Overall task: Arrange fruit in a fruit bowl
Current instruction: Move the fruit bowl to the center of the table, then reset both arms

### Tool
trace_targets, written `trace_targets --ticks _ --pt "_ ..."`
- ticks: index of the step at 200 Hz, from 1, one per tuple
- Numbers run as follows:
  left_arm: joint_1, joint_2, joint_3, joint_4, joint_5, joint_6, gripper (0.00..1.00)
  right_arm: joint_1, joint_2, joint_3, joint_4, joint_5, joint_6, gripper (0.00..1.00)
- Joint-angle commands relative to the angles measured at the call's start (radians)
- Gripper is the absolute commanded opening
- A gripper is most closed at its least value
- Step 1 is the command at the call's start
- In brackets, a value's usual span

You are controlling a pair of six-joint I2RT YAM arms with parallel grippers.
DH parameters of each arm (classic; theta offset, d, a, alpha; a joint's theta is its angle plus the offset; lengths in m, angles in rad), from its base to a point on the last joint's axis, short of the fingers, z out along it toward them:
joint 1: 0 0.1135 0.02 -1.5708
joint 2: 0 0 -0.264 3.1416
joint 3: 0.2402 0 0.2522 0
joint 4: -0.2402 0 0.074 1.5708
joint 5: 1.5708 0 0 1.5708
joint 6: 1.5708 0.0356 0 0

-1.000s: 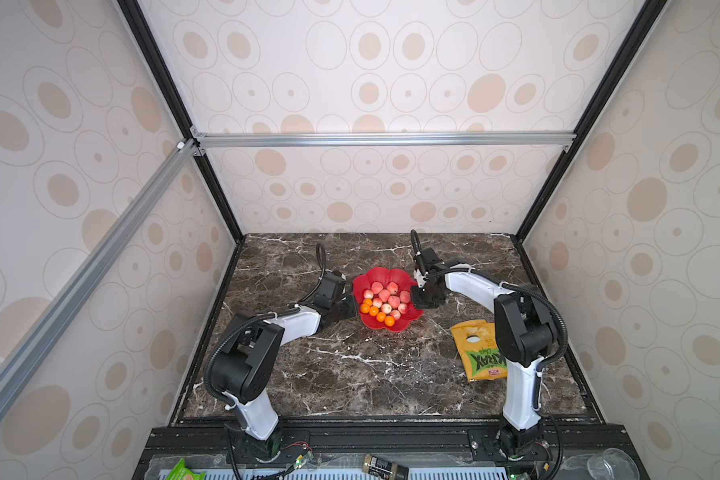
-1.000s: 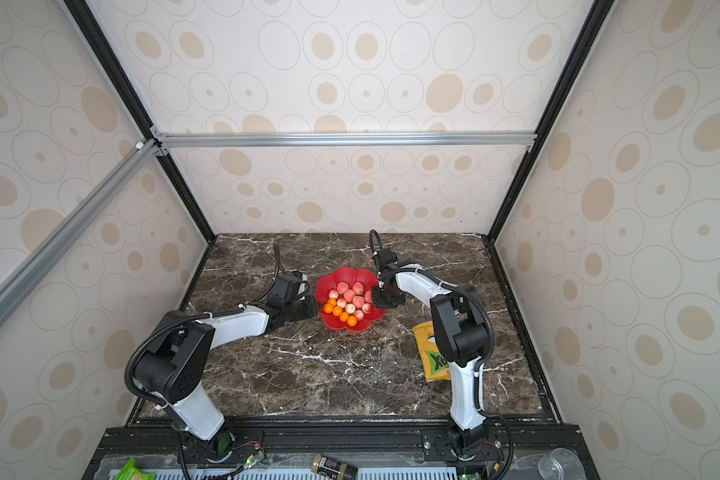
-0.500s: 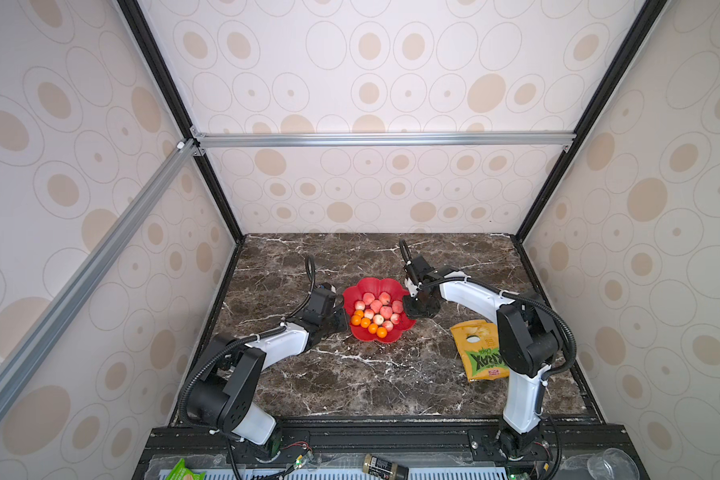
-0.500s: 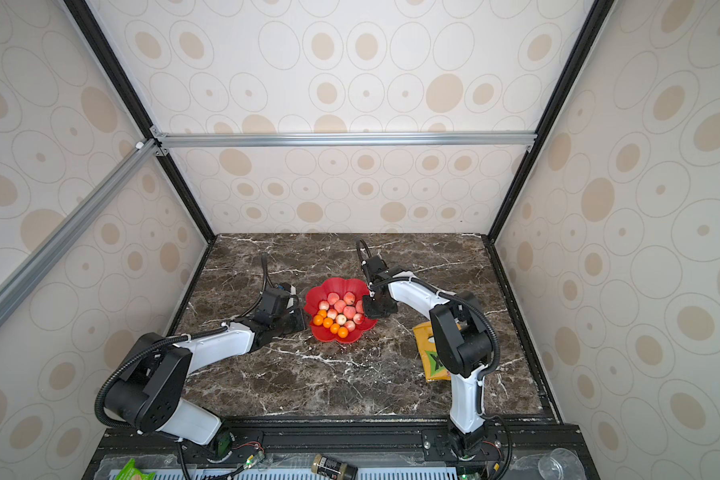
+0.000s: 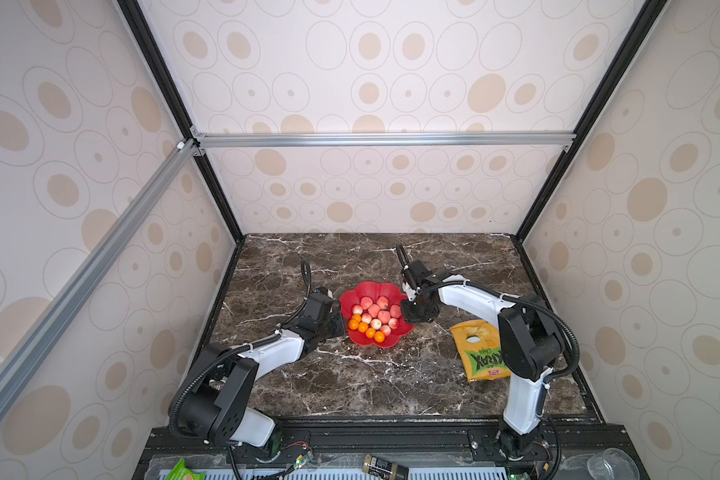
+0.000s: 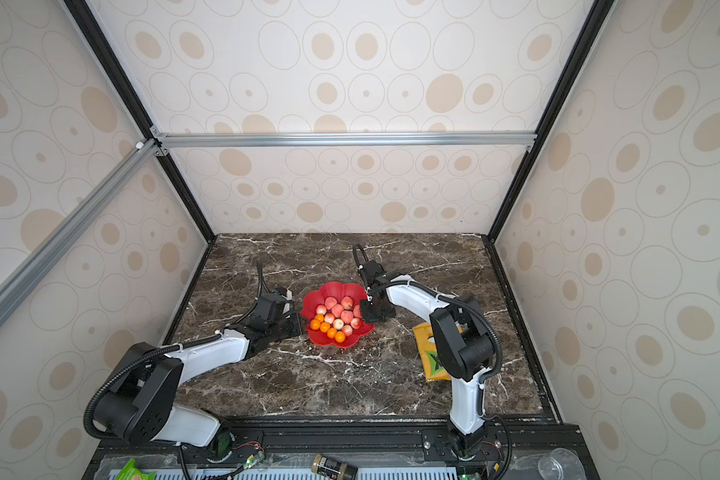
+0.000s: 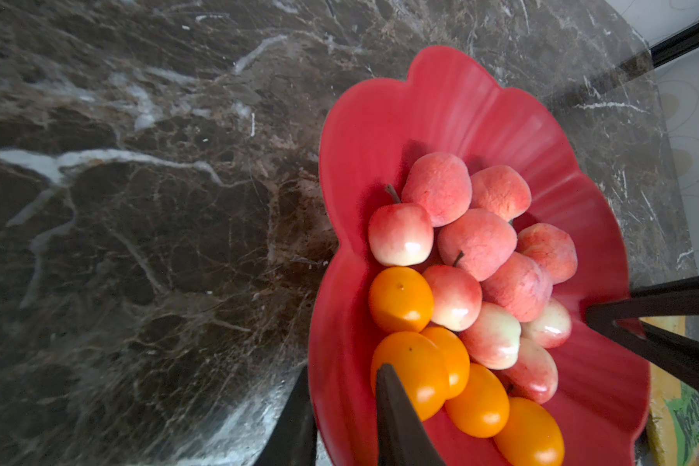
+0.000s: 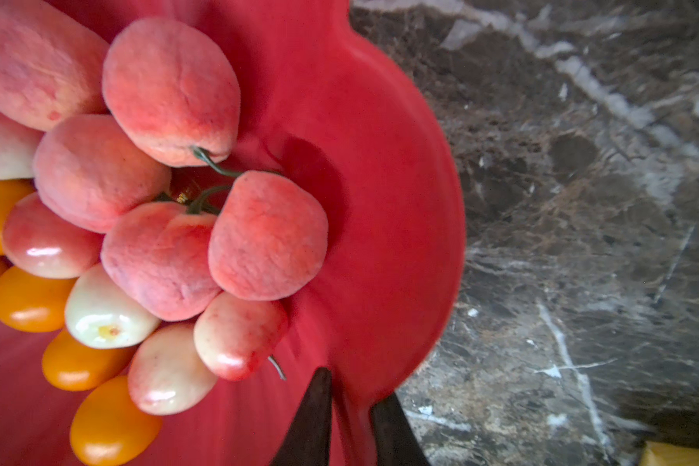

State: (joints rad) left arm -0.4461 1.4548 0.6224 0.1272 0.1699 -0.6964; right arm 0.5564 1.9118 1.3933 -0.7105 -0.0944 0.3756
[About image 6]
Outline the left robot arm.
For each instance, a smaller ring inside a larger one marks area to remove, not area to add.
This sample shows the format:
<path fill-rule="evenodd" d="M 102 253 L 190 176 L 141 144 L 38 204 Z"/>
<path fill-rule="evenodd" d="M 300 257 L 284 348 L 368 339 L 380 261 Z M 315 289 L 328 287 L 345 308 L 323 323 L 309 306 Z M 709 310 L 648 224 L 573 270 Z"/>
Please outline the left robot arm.
<path fill-rule="evenodd" d="M 88 402 L 83 413 L 86 433 L 131 446 L 162 441 L 204 448 L 217 458 L 227 455 L 234 434 L 220 417 L 175 400 L 182 384 L 250 360 L 271 344 L 303 333 L 291 291 L 269 287 L 261 264 L 257 275 L 252 306 L 224 329 L 183 343 L 132 345 Z"/>

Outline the red flower-shaped fruit bowl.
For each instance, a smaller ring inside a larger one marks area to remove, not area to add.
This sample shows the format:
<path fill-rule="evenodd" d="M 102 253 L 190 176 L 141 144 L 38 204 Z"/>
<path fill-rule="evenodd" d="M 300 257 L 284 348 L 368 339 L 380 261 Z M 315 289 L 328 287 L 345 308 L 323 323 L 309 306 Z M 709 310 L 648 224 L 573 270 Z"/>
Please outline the red flower-shaped fruit bowl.
<path fill-rule="evenodd" d="M 311 324 L 317 315 L 317 307 L 323 304 L 326 298 L 334 297 L 337 300 L 341 300 L 346 296 L 350 297 L 355 304 L 367 298 L 363 286 L 356 283 L 340 283 L 335 281 L 324 284 L 318 290 L 311 291 L 304 297 L 301 316 L 306 321 L 306 329 L 312 343 L 319 346 L 349 348 L 355 345 L 360 338 L 374 330 L 374 325 L 368 324 L 363 319 L 360 319 L 359 328 L 355 329 L 343 342 L 337 342 L 334 338 L 330 338 L 326 332 L 312 328 Z"/>

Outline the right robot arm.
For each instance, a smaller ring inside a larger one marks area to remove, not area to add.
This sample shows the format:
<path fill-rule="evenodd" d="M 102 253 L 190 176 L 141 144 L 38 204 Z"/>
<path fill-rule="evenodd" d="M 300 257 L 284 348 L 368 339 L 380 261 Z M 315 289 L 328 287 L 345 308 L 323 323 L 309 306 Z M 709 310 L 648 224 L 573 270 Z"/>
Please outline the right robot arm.
<path fill-rule="evenodd" d="M 452 405 L 449 440 L 461 458 L 476 454 L 486 437 L 485 381 L 503 365 L 503 350 L 483 308 L 471 295 L 451 296 L 414 280 L 388 272 L 355 244 L 353 258 L 365 285 L 360 302 L 363 319 L 378 324 L 396 316 L 402 307 L 432 328 L 439 363 L 451 377 Z"/>

